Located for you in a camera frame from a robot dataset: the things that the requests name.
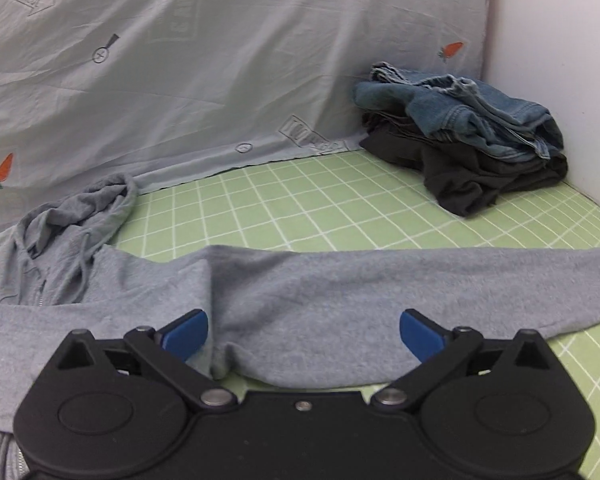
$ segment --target carrot print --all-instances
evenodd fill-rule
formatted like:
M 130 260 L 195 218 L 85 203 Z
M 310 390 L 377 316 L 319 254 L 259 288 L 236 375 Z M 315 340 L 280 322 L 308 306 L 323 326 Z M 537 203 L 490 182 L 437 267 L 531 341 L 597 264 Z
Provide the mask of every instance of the carrot print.
M 0 165 L 0 189 L 2 189 L 2 183 L 7 180 L 9 173 L 11 173 L 11 163 L 13 162 L 13 153 L 10 153 L 5 157 Z
M 438 55 L 443 59 L 446 63 L 446 60 L 450 57 L 455 56 L 460 50 L 464 47 L 464 43 L 462 41 L 456 41 L 455 43 L 449 43 L 447 46 L 444 46 L 438 52 Z

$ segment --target white wall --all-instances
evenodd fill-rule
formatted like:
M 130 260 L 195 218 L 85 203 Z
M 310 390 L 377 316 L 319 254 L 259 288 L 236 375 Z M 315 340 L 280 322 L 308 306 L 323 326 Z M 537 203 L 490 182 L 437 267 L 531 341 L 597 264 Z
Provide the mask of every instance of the white wall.
M 485 80 L 549 108 L 570 183 L 600 204 L 600 0 L 490 0 Z

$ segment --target green checkered surface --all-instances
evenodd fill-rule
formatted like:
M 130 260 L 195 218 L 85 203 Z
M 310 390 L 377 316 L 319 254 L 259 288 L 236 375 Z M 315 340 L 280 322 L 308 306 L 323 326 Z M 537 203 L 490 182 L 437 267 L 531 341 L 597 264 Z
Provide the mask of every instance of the green checkered surface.
M 477 218 L 460 219 L 435 203 L 419 174 L 350 152 L 233 170 L 141 196 L 112 243 L 157 262 L 208 244 L 291 251 L 588 249 L 600 247 L 600 207 L 562 184 L 505 195 Z M 583 474 L 600 480 L 600 325 L 550 343 L 596 415 Z M 239 394 L 265 387 L 237 376 L 227 384 Z

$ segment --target screw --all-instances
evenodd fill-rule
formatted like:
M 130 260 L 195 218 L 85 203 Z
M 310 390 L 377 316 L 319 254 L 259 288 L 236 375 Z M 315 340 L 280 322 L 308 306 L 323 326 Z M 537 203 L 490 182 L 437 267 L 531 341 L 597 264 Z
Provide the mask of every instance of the screw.
M 374 395 L 380 404 L 385 406 L 397 406 L 407 401 L 407 394 L 398 388 L 385 388 Z
M 308 400 L 298 400 L 298 402 L 296 402 L 296 410 L 299 412 L 308 412 L 312 407 L 312 403 Z
M 234 396 L 224 388 L 213 388 L 204 392 L 200 396 L 200 400 L 207 406 L 226 406 L 234 400 Z

